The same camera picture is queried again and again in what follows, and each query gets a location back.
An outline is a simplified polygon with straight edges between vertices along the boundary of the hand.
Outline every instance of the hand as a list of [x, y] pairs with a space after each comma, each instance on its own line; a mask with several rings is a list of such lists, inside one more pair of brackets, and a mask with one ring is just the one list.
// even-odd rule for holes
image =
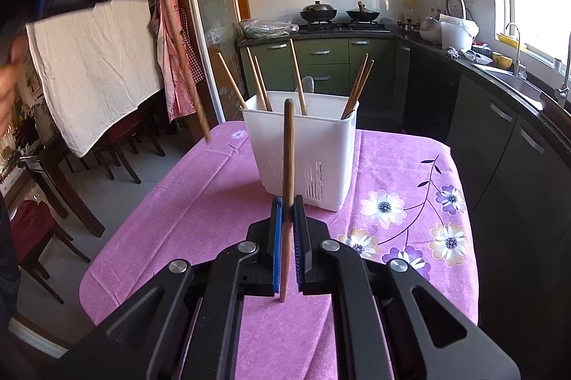
[[6, 133], [12, 120], [14, 106], [14, 87], [22, 73], [22, 62], [28, 51], [28, 39], [16, 37], [10, 48], [9, 63], [0, 67], [0, 137]]

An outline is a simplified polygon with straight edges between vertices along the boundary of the kitchen faucet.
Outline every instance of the kitchen faucet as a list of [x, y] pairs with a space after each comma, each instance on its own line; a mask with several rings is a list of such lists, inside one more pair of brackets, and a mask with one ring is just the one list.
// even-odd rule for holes
[[516, 60], [513, 62], [513, 75], [516, 77], [520, 76], [520, 68], [523, 67], [523, 69], [525, 69], [525, 66], [522, 66], [520, 64], [520, 40], [521, 40], [521, 33], [520, 33], [520, 29], [516, 26], [515, 22], [509, 22], [507, 23], [507, 26], [505, 27], [505, 30], [507, 30], [510, 26], [514, 26], [517, 30], [517, 58]]
[[560, 107], [565, 107], [565, 100], [567, 100], [567, 93], [569, 93], [569, 72], [571, 71], [571, 34], [569, 34], [569, 47], [567, 48], [567, 70], [561, 88], [556, 88], [555, 96], [557, 104]]

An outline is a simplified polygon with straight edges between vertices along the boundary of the red checkered apron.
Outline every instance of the red checkered apron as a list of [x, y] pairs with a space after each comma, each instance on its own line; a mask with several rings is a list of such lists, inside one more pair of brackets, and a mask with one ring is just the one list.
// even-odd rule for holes
[[[195, 50], [188, 36], [186, 13], [179, 7], [178, 0], [171, 0], [171, 2], [176, 16], [176, 28], [181, 32], [192, 78], [195, 82], [199, 82], [204, 79], [204, 70], [196, 57]], [[172, 28], [166, 14], [165, 0], [161, 0], [158, 3], [155, 9], [155, 16], [151, 19], [150, 27], [155, 31], [155, 36], [157, 36], [157, 55], [165, 79], [165, 96], [169, 119], [172, 121], [173, 119], [196, 113], [185, 74], [179, 63], [176, 48], [171, 38]]]

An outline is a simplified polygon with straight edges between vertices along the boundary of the metal screw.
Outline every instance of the metal screw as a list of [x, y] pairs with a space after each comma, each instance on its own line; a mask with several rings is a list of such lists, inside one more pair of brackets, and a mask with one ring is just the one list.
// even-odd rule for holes
[[188, 269], [188, 264], [182, 259], [175, 259], [168, 265], [168, 269], [173, 274], [182, 274]]
[[339, 245], [339, 242], [336, 240], [323, 240], [322, 241], [322, 248], [325, 251], [339, 251], [339, 248], [341, 248], [341, 245]]
[[238, 243], [238, 250], [242, 253], [253, 253], [256, 251], [258, 245], [254, 242], [240, 242]]
[[393, 259], [390, 262], [390, 268], [396, 272], [406, 272], [408, 269], [408, 264], [402, 259]]

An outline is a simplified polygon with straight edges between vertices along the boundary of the wooden stick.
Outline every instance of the wooden stick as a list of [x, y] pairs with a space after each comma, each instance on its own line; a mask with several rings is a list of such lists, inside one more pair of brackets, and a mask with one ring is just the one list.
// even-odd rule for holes
[[298, 85], [299, 105], [302, 109], [302, 115], [307, 116], [307, 106], [305, 106], [305, 96], [303, 96], [302, 78], [299, 77], [298, 59], [295, 56], [295, 48], [293, 48], [293, 40], [289, 39], [289, 47], [291, 48], [291, 57], [293, 58], [293, 70], [295, 70], [295, 80]]
[[365, 56], [363, 57], [363, 61], [361, 62], [361, 66], [359, 67], [359, 72], [357, 73], [357, 77], [355, 77], [355, 82], [353, 82], [353, 88], [351, 89], [351, 92], [349, 93], [349, 100], [347, 100], [347, 103], [345, 104], [345, 108], [343, 109], [343, 112], [341, 113], [342, 115], [344, 115], [347, 110], [349, 109], [349, 105], [351, 103], [351, 101], [355, 98], [355, 94], [357, 93], [357, 89], [359, 88], [359, 82], [361, 81], [362, 77], [363, 77], [363, 72], [365, 70], [365, 65], [367, 64], [367, 60], [369, 59], [369, 54], [365, 53]]
[[252, 73], [253, 73], [253, 81], [256, 84], [256, 95], [258, 96], [258, 109], [262, 111], [267, 111], [266, 107], [266, 99], [264, 98], [264, 94], [262, 93], [262, 87], [260, 87], [260, 80], [258, 79], [258, 71], [256, 66], [253, 63], [252, 59], [252, 52], [249, 50], [249, 47], [246, 47], [246, 52], [248, 53], [248, 59], [250, 61], [250, 66], [252, 66]]
[[171, 0], [165, 0], [165, 10], [167, 13], [168, 21], [171, 25], [172, 39], [175, 42], [176, 54], [178, 55], [179, 63], [181, 64], [183, 74], [185, 75], [185, 80], [188, 86], [188, 90], [190, 91], [192, 103], [196, 108], [198, 121], [201, 125], [202, 132], [204, 132], [205, 139], [210, 141], [210, 125], [208, 124], [208, 119], [206, 118], [204, 108], [202, 107], [201, 98], [198, 95], [196, 84], [190, 72], [190, 65], [188, 64], [188, 58], [186, 56], [185, 47], [182, 42], [181, 32], [176, 27], [175, 11], [172, 7]]
[[280, 275], [280, 302], [286, 300], [287, 280], [289, 276], [289, 260], [292, 251], [293, 228], [293, 184], [294, 184], [294, 134], [293, 134], [293, 100], [288, 98], [284, 104], [284, 190], [282, 220], [282, 263]]
[[236, 85], [236, 82], [234, 81], [234, 78], [232, 77], [232, 74], [230, 73], [230, 70], [228, 69], [226, 62], [224, 61], [222, 53], [218, 53], [218, 59], [222, 63], [222, 67], [226, 71], [226, 75], [228, 76], [228, 79], [230, 80], [230, 83], [232, 84], [232, 87], [236, 92], [236, 95], [238, 96], [238, 100], [240, 101], [240, 106], [244, 109], [248, 109], [248, 107], [246, 106], [246, 102], [244, 101], [244, 98], [242, 98], [242, 93], [240, 93], [240, 89], [238, 88], [238, 85]]
[[355, 96], [353, 98], [353, 103], [350, 104], [350, 106], [347, 110], [345, 110], [346, 113], [345, 112], [343, 113], [343, 115], [341, 116], [341, 119], [347, 119], [349, 117], [349, 115], [353, 112], [353, 110], [355, 109], [355, 105], [357, 104], [357, 100], [361, 96], [361, 92], [363, 91], [363, 88], [364, 88], [365, 84], [367, 83], [367, 79], [369, 77], [370, 70], [373, 68], [374, 63], [375, 63], [375, 60], [369, 61], [369, 64], [367, 65], [367, 68], [366, 68], [363, 76], [361, 77], [361, 81], [359, 82], [359, 87], [357, 88], [357, 91], [355, 92]]
[[253, 57], [254, 64], [256, 65], [256, 73], [258, 74], [258, 79], [260, 81], [260, 86], [262, 87], [262, 98], [264, 100], [264, 104], [268, 111], [272, 111], [272, 105], [269, 102], [268, 92], [266, 92], [266, 85], [264, 84], [264, 77], [262, 76], [262, 70], [260, 69], [260, 64], [258, 63], [258, 57]]

